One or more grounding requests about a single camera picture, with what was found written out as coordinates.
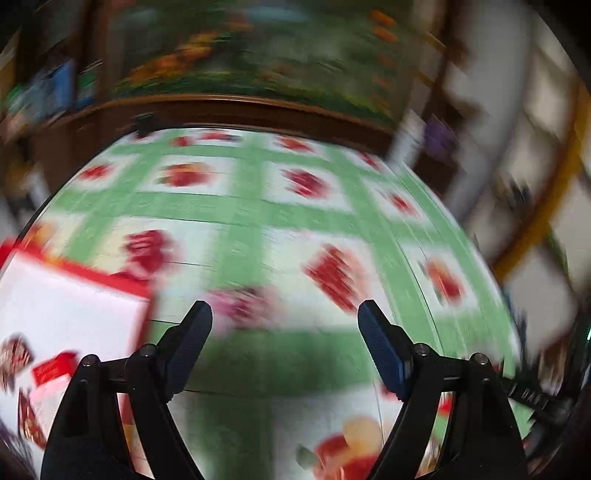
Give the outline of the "purple bottles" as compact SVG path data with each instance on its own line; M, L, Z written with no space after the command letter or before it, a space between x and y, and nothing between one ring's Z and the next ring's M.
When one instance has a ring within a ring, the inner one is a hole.
M455 131L437 116L432 115L424 130L423 150L432 158L449 160L458 146Z

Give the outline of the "green fruit print tablecloth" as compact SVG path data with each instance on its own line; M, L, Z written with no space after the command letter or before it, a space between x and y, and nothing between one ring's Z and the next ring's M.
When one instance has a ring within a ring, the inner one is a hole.
M401 403L356 311L513 375L517 336L476 246L407 167L308 139L214 128L114 142L22 239L154 290L156 342L209 290L276 288L277 325L207 339L170 413L208 479L360 479Z

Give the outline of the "red white lattice snack bag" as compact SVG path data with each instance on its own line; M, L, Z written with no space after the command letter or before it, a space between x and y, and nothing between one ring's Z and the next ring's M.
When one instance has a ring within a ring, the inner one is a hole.
M34 355L22 335L5 339L0 351L0 383L3 391L13 392L15 378L34 361Z

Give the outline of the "small black table object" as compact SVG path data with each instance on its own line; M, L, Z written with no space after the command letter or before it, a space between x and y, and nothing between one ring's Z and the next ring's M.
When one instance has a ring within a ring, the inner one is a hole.
M140 113L132 118L133 135L136 140L150 136L154 131L154 117L152 112Z

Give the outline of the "pink white snack packet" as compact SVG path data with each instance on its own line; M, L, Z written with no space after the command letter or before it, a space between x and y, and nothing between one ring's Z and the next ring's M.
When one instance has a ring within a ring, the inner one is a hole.
M224 287L205 296L212 310L212 332L223 337L236 330L270 329L277 325L280 299L271 285Z

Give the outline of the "red and white box lid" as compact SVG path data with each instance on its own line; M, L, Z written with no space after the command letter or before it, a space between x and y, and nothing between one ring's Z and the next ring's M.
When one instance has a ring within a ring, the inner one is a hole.
M140 343L151 303L150 288L69 261L53 261L17 242L1 246L1 344L22 335L34 361L1 389L1 438L34 478L44 443L70 378L36 387L32 368L62 351L80 361L130 355Z

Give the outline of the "flower mural glass panel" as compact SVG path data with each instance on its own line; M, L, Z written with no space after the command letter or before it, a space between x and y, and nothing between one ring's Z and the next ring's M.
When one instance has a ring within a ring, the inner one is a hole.
M117 97L238 95L396 123L417 64L411 1L127 1L108 24Z

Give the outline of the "white spray bottle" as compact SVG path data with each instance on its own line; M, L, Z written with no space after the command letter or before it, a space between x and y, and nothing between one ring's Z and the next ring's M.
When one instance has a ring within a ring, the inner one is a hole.
M411 109L405 112L391 142L386 163L396 171L403 166L412 168L420 154L425 122Z

